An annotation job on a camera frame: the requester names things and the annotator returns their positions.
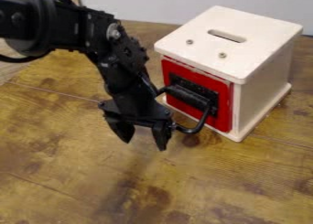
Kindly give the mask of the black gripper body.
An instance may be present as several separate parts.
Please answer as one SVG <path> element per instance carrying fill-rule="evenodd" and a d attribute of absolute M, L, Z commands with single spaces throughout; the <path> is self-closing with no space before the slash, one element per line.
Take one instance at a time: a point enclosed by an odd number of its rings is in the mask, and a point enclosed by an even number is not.
<path fill-rule="evenodd" d="M 106 117 L 131 125 L 170 125 L 170 112 L 155 100 L 158 89 L 146 69 L 150 58 L 138 40 L 127 35 L 118 21 L 88 23 L 87 33 L 85 55 L 99 70 L 111 96 L 104 105 Z"/>

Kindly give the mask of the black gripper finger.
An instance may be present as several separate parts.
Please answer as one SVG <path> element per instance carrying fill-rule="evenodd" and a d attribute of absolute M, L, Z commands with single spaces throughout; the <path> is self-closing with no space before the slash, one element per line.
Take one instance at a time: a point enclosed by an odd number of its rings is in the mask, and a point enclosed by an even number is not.
<path fill-rule="evenodd" d="M 152 137 L 160 151 L 166 150 L 167 142 L 172 135 L 172 120 L 156 121 L 151 126 Z"/>
<path fill-rule="evenodd" d="M 130 116 L 107 112 L 106 120 L 112 132 L 128 144 L 135 134 L 135 126 L 134 123 L 130 121 Z"/>

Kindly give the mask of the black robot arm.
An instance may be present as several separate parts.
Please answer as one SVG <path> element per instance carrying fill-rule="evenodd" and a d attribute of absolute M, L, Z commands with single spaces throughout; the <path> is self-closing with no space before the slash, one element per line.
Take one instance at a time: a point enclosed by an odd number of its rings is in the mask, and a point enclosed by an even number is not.
<path fill-rule="evenodd" d="M 114 15 L 72 0 L 0 0 L 0 38 L 21 54 L 19 59 L 0 54 L 0 61 L 8 63 L 33 61 L 55 49 L 84 54 L 111 96 L 99 103 L 111 130 L 130 142 L 135 127 L 148 127 L 158 148 L 166 149 L 172 119 L 156 102 L 147 51 Z"/>

